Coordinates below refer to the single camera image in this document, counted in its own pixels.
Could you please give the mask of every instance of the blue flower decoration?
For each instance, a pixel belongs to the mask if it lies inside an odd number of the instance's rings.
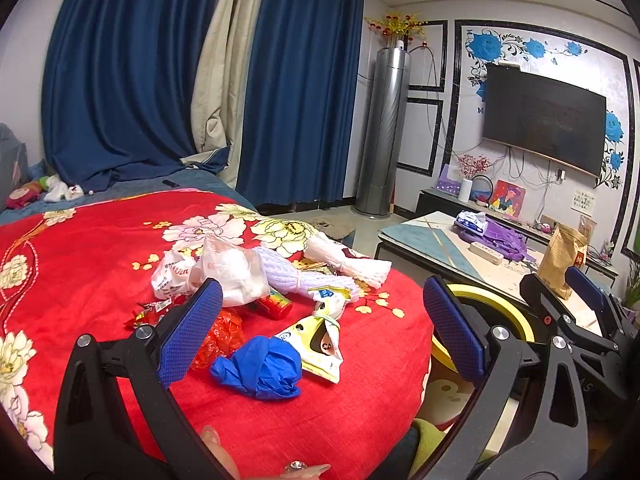
[[[495,61],[500,57],[502,43],[493,34],[474,34],[468,47],[478,59]]]
[[[622,156],[620,153],[611,153],[611,158],[609,160],[609,163],[611,164],[611,167],[614,170],[619,170],[620,169],[620,164],[622,164]]]
[[[545,55],[545,46],[539,41],[531,38],[527,43],[524,44],[524,48],[527,52],[529,52],[536,59],[540,59]]]
[[[572,56],[580,56],[582,54],[582,47],[573,41],[566,44],[566,49]]]
[[[611,142],[620,142],[624,133],[622,132],[622,124],[615,114],[607,112],[607,120],[605,122],[605,135]]]
[[[482,102],[484,103],[486,100],[486,81],[481,81],[478,90],[476,90],[476,94],[480,96]]]

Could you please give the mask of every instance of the yellow bucket rim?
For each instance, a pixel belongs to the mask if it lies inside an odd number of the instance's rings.
[[[509,321],[511,321],[516,329],[520,339],[533,343],[535,341],[533,337],[533,329],[529,324],[529,321],[522,315],[522,313],[514,307],[509,301],[501,298],[497,294],[484,290],[478,286],[473,285],[460,285],[459,283],[449,283],[447,285],[449,290],[456,298],[467,298],[468,300],[478,300],[483,303],[492,306],[495,310],[503,314]],[[449,370],[458,373],[456,365],[453,364],[451,356],[444,345],[438,341],[435,335],[431,339],[433,343],[431,347],[431,355],[435,357],[439,362],[445,365]]]

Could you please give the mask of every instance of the floral blanket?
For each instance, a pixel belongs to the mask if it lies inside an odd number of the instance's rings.
[[[31,216],[0,228],[0,402],[36,455],[53,468],[52,427],[69,354],[83,333],[124,338],[164,251],[190,254],[215,233],[246,248],[264,243],[303,259],[314,228],[271,219],[197,190],[168,190]],[[304,374],[302,394],[261,402],[190,370],[171,391],[197,432],[214,426],[243,476],[279,474],[292,460],[331,463],[331,479],[365,478],[408,429],[424,394],[433,326],[420,288],[392,269],[380,290],[364,284],[340,320],[341,379]],[[281,321],[241,308],[247,336],[271,336],[308,316],[296,295]],[[140,441],[158,454],[132,389],[119,381]],[[389,416],[380,417],[380,413]]]

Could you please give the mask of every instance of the cylindrical silver air conditioner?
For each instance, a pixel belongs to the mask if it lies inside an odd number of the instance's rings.
[[[399,47],[378,51],[353,207],[356,213],[377,218],[389,216],[409,91],[410,61],[410,56]]]

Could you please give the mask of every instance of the television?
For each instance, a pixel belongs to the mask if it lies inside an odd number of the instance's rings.
[[[486,72],[485,139],[600,176],[606,97],[517,67],[488,64]]]

